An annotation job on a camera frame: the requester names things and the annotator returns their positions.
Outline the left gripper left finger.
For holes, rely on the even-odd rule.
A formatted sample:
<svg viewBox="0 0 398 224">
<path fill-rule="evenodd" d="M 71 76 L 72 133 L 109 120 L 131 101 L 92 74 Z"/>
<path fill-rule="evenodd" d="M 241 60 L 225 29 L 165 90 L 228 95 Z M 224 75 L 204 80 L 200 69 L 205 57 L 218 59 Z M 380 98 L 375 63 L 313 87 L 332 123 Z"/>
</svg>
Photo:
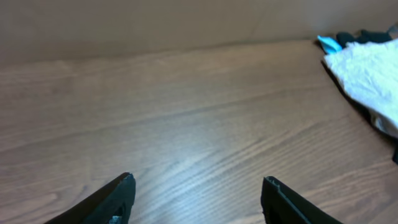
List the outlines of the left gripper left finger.
<svg viewBox="0 0 398 224">
<path fill-rule="evenodd" d="M 125 172 L 46 224 L 128 224 L 136 180 Z"/>
</svg>

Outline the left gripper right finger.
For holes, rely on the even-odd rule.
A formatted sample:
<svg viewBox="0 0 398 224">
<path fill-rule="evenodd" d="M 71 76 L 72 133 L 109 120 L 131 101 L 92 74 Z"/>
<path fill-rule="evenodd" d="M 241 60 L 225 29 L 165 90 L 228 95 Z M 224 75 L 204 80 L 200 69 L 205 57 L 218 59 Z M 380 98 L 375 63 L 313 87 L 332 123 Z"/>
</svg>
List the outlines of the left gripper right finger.
<svg viewBox="0 0 398 224">
<path fill-rule="evenodd" d="M 273 176 L 263 179 L 261 206 L 266 224 L 341 224 Z"/>
</svg>

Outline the beige shorts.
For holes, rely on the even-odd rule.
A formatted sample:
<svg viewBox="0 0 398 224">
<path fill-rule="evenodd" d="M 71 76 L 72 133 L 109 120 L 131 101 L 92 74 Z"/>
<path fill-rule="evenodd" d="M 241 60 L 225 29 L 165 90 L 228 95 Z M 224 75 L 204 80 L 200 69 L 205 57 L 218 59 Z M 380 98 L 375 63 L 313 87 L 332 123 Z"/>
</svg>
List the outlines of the beige shorts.
<svg viewBox="0 0 398 224">
<path fill-rule="evenodd" d="M 349 43 L 324 62 L 348 98 L 367 109 L 372 125 L 396 138 L 397 40 Z"/>
</svg>

